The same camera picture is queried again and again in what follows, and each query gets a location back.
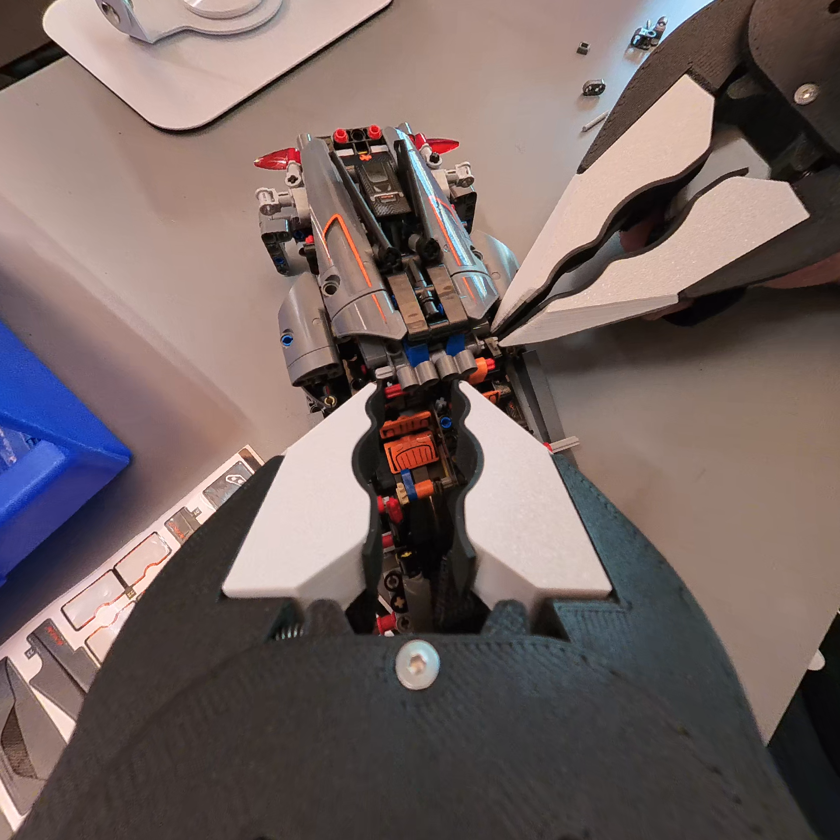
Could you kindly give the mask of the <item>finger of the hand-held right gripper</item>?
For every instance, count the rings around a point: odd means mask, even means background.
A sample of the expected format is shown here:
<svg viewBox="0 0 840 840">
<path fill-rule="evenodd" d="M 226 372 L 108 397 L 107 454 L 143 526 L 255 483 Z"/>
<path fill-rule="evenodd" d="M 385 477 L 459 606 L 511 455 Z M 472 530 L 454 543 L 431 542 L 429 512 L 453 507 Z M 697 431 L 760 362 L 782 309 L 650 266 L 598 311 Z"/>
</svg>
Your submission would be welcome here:
<svg viewBox="0 0 840 840">
<path fill-rule="evenodd" d="M 696 198 L 657 245 L 614 260 L 582 291 L 552 298 L 500 345 L 549 341 L 674 305 L 681 291 L 808 217 L 791 184 L 729 177 Z"/>
<path fill-rule="evenodd" d="M 714 97 L 683 76 L 567 185 L 501 300 L 500 333 L 553 286 L 567 258 L 597 246 L 618 211 L 653 186 L 678 180 L 707 153 Z"/>
</svg>

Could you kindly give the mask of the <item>white mat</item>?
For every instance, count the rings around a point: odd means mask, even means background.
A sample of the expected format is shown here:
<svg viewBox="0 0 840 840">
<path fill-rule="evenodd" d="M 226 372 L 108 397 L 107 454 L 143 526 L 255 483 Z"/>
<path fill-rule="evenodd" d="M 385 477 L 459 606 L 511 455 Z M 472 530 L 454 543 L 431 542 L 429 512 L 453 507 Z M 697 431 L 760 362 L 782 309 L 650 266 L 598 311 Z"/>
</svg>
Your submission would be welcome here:
<svg viewBox="0 0 840 840">
<path fill-rule="evenodd" d="M 118 31 L 96 2 L 54 2 L 43 26 L 148 123 L 182 131 L 215 120 L 390 4 L 282 2 L 272 20 L 247 33 L 185 31 L 154 44 Z"/>
</svg>

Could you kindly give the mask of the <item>lego sticker sheet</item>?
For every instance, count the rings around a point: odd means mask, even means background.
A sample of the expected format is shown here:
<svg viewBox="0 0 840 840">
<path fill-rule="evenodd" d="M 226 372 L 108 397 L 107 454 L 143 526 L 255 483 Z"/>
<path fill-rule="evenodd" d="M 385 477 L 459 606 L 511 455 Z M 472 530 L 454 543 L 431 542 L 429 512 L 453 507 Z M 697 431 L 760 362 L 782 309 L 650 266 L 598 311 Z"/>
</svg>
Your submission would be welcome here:
<svg viewBox="0 0 840 840">
<path fill-rule="evenodd" d="M 183 543 L 264 464 L 249 445 L 1 646 L 1 824 L 11 838 L 76 726 L 137 601 Z"/>
</svg>

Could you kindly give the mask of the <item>blue plastic bin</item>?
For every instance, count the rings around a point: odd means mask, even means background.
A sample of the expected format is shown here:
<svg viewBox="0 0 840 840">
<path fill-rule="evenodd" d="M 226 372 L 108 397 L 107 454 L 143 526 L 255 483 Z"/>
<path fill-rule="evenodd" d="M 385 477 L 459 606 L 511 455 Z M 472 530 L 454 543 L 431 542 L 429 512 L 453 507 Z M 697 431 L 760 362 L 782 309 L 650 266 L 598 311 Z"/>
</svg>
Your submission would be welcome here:
<svg viewBox="0 0 840 840">
<path fill-rule="evenodd" d="M 1 582 L 131 460 L 130 450 L 1 326 Z"/>
</svg>

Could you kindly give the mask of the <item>grey lego car model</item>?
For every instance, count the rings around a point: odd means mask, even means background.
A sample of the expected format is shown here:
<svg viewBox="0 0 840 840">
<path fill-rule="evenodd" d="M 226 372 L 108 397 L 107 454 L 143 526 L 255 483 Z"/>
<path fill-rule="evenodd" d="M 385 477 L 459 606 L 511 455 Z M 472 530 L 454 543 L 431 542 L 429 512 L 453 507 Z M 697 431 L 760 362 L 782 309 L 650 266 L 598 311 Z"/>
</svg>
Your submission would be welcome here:
<svg viewBox="0 0 840 840">
<path fill-rule="evenodd" d="M 459 594 L 448 556 L 452 504 L 467 484 L 452 407 L 455 382 L 553 451 L 567 438 L 539 357 L 503 349 L 491 330 L 518 271 L 512 251 L 474 229 L 475 177 L 447 168 L 457 140 L 406 122 L 299 135 L 255 165 L 283 172 L 262 187 L 261 238 L 290 276 L 278 313 L 292 385 L 312 412 L 336 413 L 380 386 L 380 422 L 363 445 L 382 535 L 377 630 L 471 633 L 488 608 Z"/>
</svg>

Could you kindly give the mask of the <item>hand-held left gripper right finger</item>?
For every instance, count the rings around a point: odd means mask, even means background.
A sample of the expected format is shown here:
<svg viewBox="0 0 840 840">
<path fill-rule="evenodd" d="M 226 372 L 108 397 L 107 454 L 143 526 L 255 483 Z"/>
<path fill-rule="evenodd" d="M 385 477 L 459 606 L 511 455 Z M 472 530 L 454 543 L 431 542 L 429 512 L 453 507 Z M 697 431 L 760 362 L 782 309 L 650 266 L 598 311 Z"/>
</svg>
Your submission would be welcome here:
<svg viewBox="0 0 840 840">
<path fill-rule="evenodd" d="M 606 599 L 612 584 L 550 451 L 472 385 L 458 391 L 481 455 L 465 496 L 473 591 L 484 603 Z"/>
</svg>

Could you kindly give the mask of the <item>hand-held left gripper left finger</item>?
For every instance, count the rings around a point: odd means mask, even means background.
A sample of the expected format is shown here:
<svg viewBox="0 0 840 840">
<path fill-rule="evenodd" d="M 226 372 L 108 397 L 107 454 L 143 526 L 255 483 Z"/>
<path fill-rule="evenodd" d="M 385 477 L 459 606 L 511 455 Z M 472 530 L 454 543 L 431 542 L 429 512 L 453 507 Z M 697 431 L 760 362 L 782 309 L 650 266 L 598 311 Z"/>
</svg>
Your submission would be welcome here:
<svg viewBox="0 0 840 840">
<path fill-rule="evenodd" d="M 290 446 L 223 584 L 234 599 L 353 602 L 375 523 L 370 480 L 354 455 L 374 428 L 376 384 Z"/>
</svg>

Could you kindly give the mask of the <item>person's right hand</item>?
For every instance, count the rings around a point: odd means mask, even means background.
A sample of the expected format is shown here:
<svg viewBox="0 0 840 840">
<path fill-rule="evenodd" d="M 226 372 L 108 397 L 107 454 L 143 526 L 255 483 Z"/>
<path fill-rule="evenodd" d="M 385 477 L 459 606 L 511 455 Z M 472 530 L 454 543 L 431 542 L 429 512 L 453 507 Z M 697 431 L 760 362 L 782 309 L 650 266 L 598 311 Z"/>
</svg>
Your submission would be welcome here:
<svg viewBox="0 0 840 840">
<path fill-rule="evenodd" d="M 839 253 L 792 273 L 752 284 L 750 288 L 791 290 L 839 284 Z"/>
</svg>

